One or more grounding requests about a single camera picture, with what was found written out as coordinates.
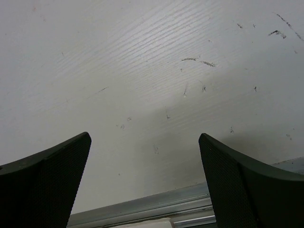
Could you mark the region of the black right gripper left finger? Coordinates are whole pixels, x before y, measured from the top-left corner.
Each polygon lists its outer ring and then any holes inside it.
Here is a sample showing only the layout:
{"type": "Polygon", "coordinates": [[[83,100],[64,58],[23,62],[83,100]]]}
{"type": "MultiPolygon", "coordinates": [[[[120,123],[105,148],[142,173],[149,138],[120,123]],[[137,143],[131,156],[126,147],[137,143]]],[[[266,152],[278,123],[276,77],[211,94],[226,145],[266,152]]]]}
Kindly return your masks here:
{"type": "Polygon", "coordinates": [[[65,228],[91,146],[83,132],[0,167],[2,228],[65,228]]]}

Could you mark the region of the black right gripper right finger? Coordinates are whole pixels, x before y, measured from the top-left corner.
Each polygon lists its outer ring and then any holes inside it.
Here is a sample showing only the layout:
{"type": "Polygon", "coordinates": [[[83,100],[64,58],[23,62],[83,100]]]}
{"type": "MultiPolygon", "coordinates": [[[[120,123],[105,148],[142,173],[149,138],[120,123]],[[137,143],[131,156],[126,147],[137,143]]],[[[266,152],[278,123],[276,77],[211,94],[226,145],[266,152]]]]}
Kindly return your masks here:
{"type": "Polygon", "coordinates": [[[202,165],[219,228],[302,228],[304,176],[265,164],[206,133],[202,165]]]}

